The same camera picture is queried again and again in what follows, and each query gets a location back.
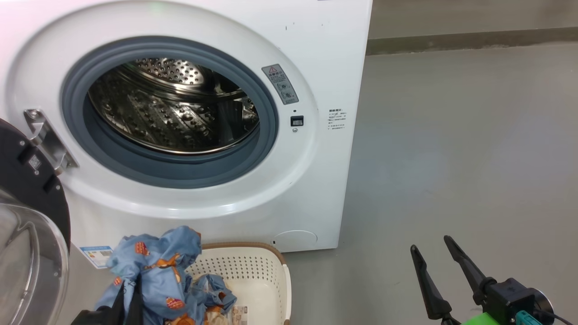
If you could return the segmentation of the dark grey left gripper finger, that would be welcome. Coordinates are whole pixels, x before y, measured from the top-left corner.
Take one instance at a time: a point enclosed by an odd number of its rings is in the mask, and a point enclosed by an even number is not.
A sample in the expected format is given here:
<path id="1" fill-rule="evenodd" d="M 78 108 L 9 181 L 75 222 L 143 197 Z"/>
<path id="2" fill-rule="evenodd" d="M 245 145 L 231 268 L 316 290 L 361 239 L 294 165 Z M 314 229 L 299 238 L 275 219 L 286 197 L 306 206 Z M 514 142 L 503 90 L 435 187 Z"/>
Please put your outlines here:
<path id="1" fill-rule="evenodd" d="M 124 283 L 121 284 L 114 303 L 110 308 L 110 325 L 125 325 L 126 313 L 124 307 Z"/>
<path id="2" fill-rule="evenodd" d="M 138 275 L 128 310 L 128 325 L 143 325 L 143 320 L 142 276 Z"/>

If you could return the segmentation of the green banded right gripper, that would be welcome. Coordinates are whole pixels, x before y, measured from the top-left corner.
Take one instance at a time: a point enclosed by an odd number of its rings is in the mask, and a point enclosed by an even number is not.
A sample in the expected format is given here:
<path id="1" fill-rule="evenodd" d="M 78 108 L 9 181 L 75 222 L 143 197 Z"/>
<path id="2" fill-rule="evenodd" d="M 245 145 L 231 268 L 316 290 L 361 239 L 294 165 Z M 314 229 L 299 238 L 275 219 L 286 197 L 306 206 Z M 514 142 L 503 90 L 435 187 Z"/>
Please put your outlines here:
<path id="1" fill-rule="evenodd" d="M 445 235 L 443 239 L 452 259 L 460 265 L 468 281 L 469 287 L 473 292 L 474 303 L 484 307 L 487 304 L 487 288 L 496 284 L 497 281 L 491 276 L 485 276 L 450 235 Z M 440 320 L 440 325 L 500 325 L 488 313 L 476 315 L 464 323 L 457 321 L 451 315 L 452 307 L 449 302 L 443 299 L 431 279 L 427 271 L 427 263 L 418 247 L 412 245 L 410 253 L 428 319 Z"/>

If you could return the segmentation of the blue printed garment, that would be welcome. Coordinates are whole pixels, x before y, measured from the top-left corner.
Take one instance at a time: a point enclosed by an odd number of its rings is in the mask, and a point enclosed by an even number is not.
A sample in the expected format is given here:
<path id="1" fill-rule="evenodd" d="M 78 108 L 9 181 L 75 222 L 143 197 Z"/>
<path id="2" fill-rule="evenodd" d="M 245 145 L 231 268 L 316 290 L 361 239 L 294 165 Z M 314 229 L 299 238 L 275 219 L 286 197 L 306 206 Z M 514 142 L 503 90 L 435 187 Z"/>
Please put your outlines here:
<path id="1" fill-rule="evenodd" d="M 188 226 L 165 232 L 124 237 L 113 250 L 107 267 L 114 275 L 96 307 L 112 307 L 124 283 L 124 307 L 128 312 L 134 282 L 142 276 L 143 325 L 204 325 L 207 307 L 219 305 L 229 313 L 237 297 L 221 276 L 205 274 L 197 279 L 186 273 L 202 253 L 201 235 Z"/>

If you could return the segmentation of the beige cloth garment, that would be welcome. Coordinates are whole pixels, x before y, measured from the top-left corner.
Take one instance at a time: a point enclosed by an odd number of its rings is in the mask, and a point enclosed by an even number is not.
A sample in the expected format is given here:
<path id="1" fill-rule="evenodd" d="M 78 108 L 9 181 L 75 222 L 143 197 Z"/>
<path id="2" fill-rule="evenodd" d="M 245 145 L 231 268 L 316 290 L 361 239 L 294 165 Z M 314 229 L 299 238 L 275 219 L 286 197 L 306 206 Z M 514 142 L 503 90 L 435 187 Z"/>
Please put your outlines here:
<path id="1" fill-rule="evenodd" d="M 205 311 L 204 325 L 229 325 L 227 315 L 219 305 L 209 306 Z"/>

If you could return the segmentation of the black glass washing machine door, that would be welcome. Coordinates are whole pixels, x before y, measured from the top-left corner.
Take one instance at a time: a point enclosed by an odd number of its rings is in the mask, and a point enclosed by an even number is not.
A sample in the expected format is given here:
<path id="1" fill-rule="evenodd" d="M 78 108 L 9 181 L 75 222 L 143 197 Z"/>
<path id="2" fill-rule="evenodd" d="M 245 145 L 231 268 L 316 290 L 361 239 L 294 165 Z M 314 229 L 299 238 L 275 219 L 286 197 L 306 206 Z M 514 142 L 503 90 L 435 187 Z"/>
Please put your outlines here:
<path id="1" fill-rule="evenodd" d="M 56 325 L 69 259 L 60 179 L 39 148 L 0 119 L 0 325 Z"/>

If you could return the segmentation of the cream perforated laundry basket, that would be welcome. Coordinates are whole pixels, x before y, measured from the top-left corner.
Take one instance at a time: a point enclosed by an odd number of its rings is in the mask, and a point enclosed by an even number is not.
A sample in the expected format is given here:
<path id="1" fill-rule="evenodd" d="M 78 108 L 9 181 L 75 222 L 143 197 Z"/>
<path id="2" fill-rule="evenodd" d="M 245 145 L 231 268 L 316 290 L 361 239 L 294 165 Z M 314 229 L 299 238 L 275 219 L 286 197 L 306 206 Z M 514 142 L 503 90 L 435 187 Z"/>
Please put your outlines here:
<path id="1" fill-rule="evenodd" d="M 237 302 L 248 306 L 248 325 L 291 325 L 291 276 L 282 254 L 258 242 L 208 243 L 186 269 L 194 279 L 221 276 Z"/>

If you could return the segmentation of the grey rubber door gasket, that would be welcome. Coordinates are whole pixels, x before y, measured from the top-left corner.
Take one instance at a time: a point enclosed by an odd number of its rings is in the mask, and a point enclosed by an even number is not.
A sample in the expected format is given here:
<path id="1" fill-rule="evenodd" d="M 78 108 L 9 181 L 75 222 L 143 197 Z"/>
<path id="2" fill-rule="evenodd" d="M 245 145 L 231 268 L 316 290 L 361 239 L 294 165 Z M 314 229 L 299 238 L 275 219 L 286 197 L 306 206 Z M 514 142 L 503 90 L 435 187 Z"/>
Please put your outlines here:
<path id="1" fill-rule="evenodd" d="M 194 156 L 157 152 L 131 142 L 100 117 L 87 94 L 99 76 L 141 58 L 180 58 L 222 74 L 254 103 L 258 129 L 229 149 Z M 132 37 L 91 50 L 67 73 L 61 111 L 73 138 L 92 159 L 126 179 L 160 188 L 200 189 L 239 179 L 265 160 L 279 132 L 277 104 L 256 72 L 221 50 L 177 37 Z"/>

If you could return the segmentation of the white washing machine body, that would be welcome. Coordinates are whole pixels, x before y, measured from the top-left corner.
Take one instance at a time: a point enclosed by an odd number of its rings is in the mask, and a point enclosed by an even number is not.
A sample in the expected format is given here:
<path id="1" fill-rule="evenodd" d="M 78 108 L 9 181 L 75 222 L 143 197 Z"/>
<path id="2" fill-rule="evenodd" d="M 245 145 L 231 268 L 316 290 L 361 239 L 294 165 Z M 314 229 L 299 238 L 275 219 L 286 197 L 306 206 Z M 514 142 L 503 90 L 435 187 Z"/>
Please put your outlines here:
<path id="1" fill-rule="evenodd" d="M 0 119 L 32 133 L 41 110 L 79 168 L 57 175 L 75 247 L 189 226 L 205 243 L 262 242 L 284 231 L 338 246 L 373 0 L 0 0 Z M 171 189 L 106 169 L 76 142 L 61 111 L 67 73 L 85 54 L 142 36 L 221 50 L 266 84 L 279 132 L 252 172 L 219 186 Z M 299 102 L 283 105 L 262 67 L 279 64 Z M 291 116 L 304 116 L 291 127 Z"/>

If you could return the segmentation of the metal door hinge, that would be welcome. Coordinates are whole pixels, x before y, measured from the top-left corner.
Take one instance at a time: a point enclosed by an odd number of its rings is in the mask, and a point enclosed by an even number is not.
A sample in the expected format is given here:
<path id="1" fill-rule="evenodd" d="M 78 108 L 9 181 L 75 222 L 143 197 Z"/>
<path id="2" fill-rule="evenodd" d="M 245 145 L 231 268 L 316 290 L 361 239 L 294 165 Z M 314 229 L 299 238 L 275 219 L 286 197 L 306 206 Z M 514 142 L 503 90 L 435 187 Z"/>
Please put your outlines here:
<path id="1" fill-rule="evenodd" d="M 80 167 L 41 110 L 27 109 L 23 116 L 32 133 L 29 140 L 47 158 L 56 175 L 66 172 L 67 169 Z"/>

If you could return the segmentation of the blue energy label sticker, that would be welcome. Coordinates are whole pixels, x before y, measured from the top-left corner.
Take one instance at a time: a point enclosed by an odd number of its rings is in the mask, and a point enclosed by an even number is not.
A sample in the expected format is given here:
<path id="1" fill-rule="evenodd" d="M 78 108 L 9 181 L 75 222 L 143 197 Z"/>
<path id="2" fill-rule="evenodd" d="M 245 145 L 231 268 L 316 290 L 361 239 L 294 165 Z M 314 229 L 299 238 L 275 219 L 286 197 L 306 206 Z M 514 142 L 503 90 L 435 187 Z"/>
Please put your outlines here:
<path id="1" fill-rule="evenodd" d="M 79 247 L 79 249 L 97 269 L 107 268 L 107 262 L 113 254 L 113 249 L 110 246 L 88 246 Z"/>

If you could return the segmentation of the round white filter cover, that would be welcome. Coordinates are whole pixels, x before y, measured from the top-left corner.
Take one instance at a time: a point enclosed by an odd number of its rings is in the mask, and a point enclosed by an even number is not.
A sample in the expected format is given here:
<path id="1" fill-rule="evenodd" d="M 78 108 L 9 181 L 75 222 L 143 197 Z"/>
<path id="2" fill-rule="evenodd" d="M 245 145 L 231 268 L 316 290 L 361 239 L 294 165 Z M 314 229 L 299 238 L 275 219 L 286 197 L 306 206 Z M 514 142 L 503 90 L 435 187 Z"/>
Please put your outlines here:
<path id="1" fill-rule="evenodd" d="M 281 253 L 309 251 L 315 248 L 316 234 L 305 230 L 284 231 L 274 236 L 270 244 Z"/>

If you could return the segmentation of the grey warning sticker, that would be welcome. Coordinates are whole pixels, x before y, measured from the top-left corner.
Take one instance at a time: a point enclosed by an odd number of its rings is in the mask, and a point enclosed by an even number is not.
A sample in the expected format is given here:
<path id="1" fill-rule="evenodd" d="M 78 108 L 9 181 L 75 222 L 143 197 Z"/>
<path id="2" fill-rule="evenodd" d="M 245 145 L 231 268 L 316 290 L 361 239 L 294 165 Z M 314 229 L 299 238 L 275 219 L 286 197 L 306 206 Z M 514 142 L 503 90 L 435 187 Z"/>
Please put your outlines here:
<path id="1" fill-rule="evenodd" d="M 272 83 L 283 105 L 298 103 L 299 99 L 287 74 L 279 64 L 262 67 L 262 72 Z"/>

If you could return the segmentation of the grey wall skirting board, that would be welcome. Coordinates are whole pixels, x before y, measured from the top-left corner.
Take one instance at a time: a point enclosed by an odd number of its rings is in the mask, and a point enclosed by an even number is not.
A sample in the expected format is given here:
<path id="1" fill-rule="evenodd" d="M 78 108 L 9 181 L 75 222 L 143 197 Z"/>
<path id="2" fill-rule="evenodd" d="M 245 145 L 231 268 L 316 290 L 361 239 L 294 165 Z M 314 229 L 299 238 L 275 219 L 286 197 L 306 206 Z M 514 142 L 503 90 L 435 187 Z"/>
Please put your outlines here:
<path id="1" fill-rule="evenodd" d="M 503 49 L 578 43 L 578 27 L 540 28 L 369 39 L 366 56 L 450 50 Z"/>

